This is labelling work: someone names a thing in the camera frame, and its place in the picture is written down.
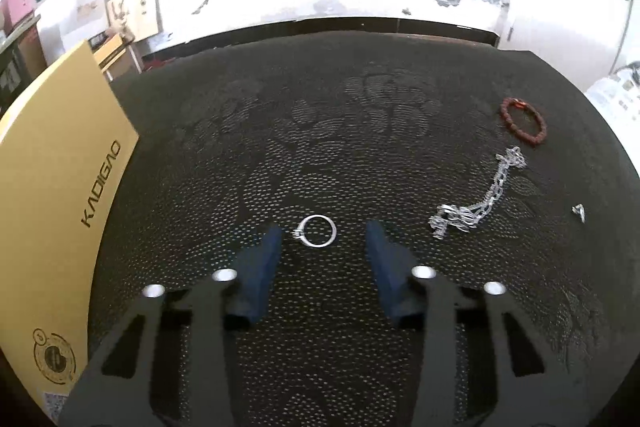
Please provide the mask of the small silver earring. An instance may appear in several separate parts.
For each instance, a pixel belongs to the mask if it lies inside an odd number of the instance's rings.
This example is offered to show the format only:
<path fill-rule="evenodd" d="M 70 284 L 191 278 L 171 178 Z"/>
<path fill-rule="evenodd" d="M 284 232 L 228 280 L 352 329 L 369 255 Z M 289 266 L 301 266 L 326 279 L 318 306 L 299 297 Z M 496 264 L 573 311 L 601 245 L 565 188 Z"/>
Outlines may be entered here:
<path fill-rule="evenodd" d="M 576 215 L 580 219 L 580 222 L 582 223 L 586 222 L 586 212 L 582 204 L 577 204 L 573 206 L 572 213 L 574 213 L 574 215 Z"/>

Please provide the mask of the black patterned table cloth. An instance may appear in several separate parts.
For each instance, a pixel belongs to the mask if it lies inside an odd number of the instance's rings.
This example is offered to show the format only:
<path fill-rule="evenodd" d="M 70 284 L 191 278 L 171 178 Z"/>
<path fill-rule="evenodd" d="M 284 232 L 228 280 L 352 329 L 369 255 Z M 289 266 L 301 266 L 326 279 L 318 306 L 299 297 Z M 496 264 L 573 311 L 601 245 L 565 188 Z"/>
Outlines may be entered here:
<path fill-rule="evenodd" d="M 376 221 L 450 282 L 502 284 L 584 377 L 583 426 L 638 424 L 638 173 L 535 55 L 329 32 L 112 89 L 139 140 L 96 262 L 90 360 L 145 287 L 177 300 L 277 225 L 267 311 L 226 350 L 237 426 L 414 426 L 424 322 L 381 307 Z M 171 426 L 196 426 L 190 337 L 189 314 L 164 313 L 152 407 Z"/>

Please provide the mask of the yellow white cardboard box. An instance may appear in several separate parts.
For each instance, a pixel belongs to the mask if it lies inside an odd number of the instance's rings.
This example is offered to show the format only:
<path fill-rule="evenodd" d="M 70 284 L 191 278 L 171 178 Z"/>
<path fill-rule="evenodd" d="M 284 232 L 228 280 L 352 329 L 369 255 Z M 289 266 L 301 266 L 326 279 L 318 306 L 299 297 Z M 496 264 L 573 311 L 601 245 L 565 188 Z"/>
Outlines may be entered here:
<path fill-rule="evenodd" d="M 50 419 L 88 363 L 96 257 L 138 140 L 85 43 L 1 118 L 1 350 Z"/>

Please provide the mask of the white bedding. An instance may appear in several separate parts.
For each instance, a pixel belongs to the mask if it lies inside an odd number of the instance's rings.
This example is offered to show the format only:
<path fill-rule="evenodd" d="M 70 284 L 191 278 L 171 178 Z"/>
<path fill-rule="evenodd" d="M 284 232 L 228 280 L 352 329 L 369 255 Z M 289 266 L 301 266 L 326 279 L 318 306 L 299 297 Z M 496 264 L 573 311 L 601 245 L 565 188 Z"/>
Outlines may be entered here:
<path fill-rule="evenodd" d="M 612 129 L 634 169 L 640 167 L 639 62 L 635 61 L 593 83 L 586 98 Z"/>

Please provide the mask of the yellow black cardboard box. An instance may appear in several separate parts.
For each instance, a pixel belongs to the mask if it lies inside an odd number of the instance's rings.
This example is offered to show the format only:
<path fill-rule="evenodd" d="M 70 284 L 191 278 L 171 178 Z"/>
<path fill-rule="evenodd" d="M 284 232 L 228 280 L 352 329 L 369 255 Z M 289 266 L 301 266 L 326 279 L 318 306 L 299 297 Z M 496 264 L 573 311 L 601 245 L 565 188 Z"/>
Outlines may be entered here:
<path fill-rule="evenodd" d="M 109 35 L 103 31 L 89 39 L 88 43 L 107 81 L 113 81 L 127 72 L 142 73 L 142 58 L 131 40 L 126 40 L 119 34 Z"/>

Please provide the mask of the brown paper gift bag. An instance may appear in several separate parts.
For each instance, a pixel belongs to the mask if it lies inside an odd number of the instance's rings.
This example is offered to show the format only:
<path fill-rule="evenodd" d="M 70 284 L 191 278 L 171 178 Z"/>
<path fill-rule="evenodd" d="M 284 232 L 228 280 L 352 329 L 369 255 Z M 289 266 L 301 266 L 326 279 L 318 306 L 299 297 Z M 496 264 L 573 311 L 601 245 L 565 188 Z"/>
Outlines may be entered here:
<path fill-rule="evenodd" d="M 128 42 L 139 42 L 160 32 L 157 0 L 108 0 L 107 18 Z"/>

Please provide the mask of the pink box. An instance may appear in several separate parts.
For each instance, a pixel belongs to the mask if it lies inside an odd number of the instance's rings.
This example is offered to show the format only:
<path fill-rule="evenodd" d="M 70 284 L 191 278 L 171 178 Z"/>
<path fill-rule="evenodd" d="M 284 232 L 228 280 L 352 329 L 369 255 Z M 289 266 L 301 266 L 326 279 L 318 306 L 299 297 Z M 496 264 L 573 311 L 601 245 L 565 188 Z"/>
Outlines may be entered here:
<path fill-rule="evenodd" d="M 2 28 L 9 35 L 25 17 L 35 12 L 36 0 L 1 0 Z"/>

